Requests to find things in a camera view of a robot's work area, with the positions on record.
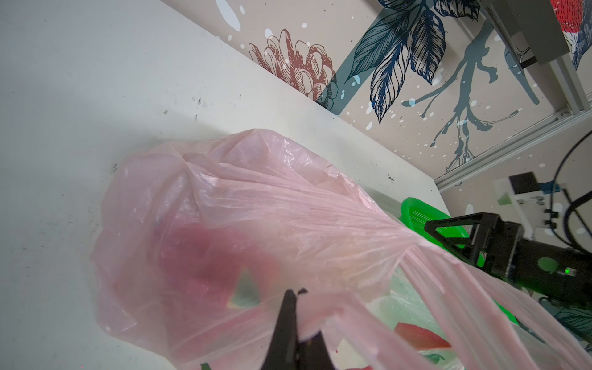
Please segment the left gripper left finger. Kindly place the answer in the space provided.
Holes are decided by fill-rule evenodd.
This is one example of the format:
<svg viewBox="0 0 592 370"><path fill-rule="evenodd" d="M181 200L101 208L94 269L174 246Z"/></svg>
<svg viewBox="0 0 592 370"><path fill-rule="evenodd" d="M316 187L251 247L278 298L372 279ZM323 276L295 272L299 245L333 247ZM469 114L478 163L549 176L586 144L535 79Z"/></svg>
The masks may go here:
<svg viewBox="0 0 592 370"><path fill-rule="evenodd" d="M288 290L282 300L274 333L261 370L298 369L297 295Z"/></svg>

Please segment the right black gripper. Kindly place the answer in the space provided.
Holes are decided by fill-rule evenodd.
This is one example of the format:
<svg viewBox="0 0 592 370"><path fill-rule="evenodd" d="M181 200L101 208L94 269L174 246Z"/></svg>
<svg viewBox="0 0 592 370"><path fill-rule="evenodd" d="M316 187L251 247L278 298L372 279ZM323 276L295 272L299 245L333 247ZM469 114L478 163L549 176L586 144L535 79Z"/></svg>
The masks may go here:
<svg viewBox="0 0 592 370"><path fill-rule="evenodd" d="M568 308L591 306L591 254L523 238L520 224L492 213L425 223L424 230L461 261Z"/></svg>

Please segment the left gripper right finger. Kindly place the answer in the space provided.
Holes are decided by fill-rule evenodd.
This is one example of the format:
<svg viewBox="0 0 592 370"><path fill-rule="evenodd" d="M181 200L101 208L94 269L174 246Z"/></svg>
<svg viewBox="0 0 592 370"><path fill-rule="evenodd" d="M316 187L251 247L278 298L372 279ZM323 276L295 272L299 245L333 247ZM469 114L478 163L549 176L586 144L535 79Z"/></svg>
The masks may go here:
<svg viewBox="0 0 592 370"><path fill-rule="evenodd" d="M335 370L322 332L298 344L299 370Z"/></svg>

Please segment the green plastic basket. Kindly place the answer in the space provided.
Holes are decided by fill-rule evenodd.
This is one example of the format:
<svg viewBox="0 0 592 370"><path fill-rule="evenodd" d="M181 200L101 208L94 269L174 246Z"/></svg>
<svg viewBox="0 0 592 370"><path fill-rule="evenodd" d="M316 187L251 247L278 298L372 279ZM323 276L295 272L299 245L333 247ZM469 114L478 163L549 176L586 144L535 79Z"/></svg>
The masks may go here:
<svg viewBox="0 0 592 370"><path fill-rule="evenodd" d="M399 220L412 231L434 243L442 249L448 249L438 240L425 231L426 223L432 220L449 219L450 216L437 208L414 197L406 198L401 204L401 217ZM470 233L464 226L441 228L440 234L446 238L469 237Z"/></svg>

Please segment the pink plastic bag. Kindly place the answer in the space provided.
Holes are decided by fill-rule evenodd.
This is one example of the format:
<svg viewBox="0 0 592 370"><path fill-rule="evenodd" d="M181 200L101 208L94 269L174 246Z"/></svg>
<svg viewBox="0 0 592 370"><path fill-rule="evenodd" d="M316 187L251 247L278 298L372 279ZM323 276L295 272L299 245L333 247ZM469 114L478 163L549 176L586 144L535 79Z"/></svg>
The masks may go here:
<svg viewBox="0 0 592 370"><path fill-rule="evenodd" d="M522 291L392 219L299 143L253 129L127 157L91 260L105 333L178 369L259 369L282 299L297 339L348 341L375 369L432 369L367 305L399 275L466 369L589 369L575 338Z"/></svg>

